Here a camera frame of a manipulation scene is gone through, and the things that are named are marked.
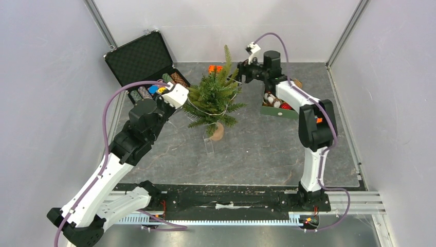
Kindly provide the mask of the green ornament box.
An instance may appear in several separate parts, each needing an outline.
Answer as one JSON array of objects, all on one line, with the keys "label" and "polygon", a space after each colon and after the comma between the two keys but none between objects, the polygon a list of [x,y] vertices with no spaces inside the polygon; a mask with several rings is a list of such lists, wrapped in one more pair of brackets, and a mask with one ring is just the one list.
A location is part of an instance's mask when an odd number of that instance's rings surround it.
[{"label": "green ornament box", "polygon": [[261,114],[297,119],[299,110],[305,103],[304,97],[298,92],[301,89],[287,76],[272,79],[264,84]]}]

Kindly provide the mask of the small green christmas tree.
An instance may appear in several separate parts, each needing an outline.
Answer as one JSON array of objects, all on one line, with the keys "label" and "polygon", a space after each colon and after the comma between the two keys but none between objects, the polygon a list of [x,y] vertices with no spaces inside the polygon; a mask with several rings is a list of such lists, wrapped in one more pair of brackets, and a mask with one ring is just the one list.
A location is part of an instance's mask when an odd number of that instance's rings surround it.
[{"label": "small green christmas tree", "polygon": [[232,70],[232,55],[227,45],[224,46],[224,56],[225,64],[219,73],[202,75],[198,85],[188,87],[188,100],[184,105],[184,112],[193,118],[188,127],[205,126],[207,138],[213,141],[224,137],[225,126],[233,127],[238,123],[230,113],[247,106],[236,102],[242,87],[237,81],[237,68]]}]

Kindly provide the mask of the clear battery box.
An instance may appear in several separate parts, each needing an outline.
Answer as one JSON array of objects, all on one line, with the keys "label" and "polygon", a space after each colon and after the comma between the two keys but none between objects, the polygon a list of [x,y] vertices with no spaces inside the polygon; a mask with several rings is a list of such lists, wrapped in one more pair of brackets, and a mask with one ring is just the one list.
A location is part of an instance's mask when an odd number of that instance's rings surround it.
[{"label": "clear battery box", "polygon": [[213,140],[211,138],[204,138],[205,150],[207,154],[214,153]]}]

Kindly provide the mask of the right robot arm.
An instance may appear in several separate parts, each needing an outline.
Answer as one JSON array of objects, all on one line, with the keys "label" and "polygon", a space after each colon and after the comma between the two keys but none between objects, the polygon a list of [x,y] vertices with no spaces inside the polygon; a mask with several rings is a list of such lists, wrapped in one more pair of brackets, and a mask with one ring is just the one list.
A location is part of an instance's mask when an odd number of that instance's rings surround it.
[{"label": "right robot arm", "polygon": [[238,79],[249,83],[256,79],[265,89],[298,112],[298,137],[305,148],[302,178],[290,205],[303,210],[326,202],[323,175],[326,156],[337,141],[336,120],[330,100],[319,100],[297,87],[290,77],[282,73],[281,55],[274,50],[263,54],[263,63],[255,57],[256,50],[248,48],[248,59],[238,63]]}]

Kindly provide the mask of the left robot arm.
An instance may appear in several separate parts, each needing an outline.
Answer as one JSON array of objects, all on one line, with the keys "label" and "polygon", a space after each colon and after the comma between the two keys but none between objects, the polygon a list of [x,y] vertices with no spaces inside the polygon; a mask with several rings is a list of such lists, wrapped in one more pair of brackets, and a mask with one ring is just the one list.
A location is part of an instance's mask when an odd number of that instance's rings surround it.
[{"label": "left robot arm", "polygon": [[160,190],[150,181],[141,182],[110,203],[105,199],[151,150],[164,124],[186,100],[185,96],[159,96],[135,104],[122,130],[106,143],[101,163],[79,192],[63,207],[47,213],[57,228],[54,246],[58,246],[60,236],[75,246],[94,246],[112,225],[132,212],[160,207]]}]

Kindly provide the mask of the orange plastic piece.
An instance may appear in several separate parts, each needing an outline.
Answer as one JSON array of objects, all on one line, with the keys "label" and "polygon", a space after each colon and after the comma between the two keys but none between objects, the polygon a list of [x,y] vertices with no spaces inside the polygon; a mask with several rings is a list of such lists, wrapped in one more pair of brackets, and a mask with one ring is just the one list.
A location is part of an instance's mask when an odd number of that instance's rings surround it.
[{"label": "orange plastic piece", "polygon": [[221,65],[210,65],[208,67],[208,73],[212,74],[212,73],[219,73],[221,70],[223,69],[223,67]]}]

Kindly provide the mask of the blue dealer button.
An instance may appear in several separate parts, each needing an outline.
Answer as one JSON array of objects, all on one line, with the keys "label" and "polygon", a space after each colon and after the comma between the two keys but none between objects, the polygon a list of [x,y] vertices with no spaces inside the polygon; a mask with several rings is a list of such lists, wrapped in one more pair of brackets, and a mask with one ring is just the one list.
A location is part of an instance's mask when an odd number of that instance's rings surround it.
[{"label": "blue dealer button", "polygon": [[158,89],[159,89],[159,86],[157,86],[157,85],[152,85],[152,86],[150,86],[150,87],[148,88],[148,92],[149,92],[151,95],[154,95]]}]

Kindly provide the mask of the black poker chip case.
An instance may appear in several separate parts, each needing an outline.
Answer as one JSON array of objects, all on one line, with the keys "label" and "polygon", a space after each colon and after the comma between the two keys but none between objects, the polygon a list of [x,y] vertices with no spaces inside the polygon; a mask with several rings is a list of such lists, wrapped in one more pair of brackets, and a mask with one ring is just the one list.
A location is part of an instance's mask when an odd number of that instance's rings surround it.
[{"label": "black poker chip case", "polygon": [[134,39],[106,53],[104,60],[121,86],[138,81],[157,81],[163,74],[177,74],[189,87],[189,81],[175,67],[159,30]]}]

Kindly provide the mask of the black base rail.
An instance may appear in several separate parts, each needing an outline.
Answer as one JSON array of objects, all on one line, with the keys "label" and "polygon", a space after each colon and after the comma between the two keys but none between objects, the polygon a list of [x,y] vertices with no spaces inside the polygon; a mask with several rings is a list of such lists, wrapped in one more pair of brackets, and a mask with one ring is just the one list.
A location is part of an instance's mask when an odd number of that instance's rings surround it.
[{"label": "black base rail", "polygon": [[296,186],[155,184],[145,209],[163,211],[167,220],[285,220],[289,213],[330,212],[328,195],[306,199]]}]

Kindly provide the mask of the aluminium corner frame post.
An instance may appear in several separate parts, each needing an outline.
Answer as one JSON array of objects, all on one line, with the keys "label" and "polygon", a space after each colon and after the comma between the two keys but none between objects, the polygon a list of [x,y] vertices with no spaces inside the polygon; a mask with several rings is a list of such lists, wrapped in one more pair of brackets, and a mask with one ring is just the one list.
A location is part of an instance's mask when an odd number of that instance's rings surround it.
[{"label": "aluminium corner frame post", "polygon": [[90,14],[92,15],[96,25],[98,26],[103,38],[105,39],[110,50],[116,49],[118,46],[115,39],[113,38],[97,4],[94,0],[84,0]]}]

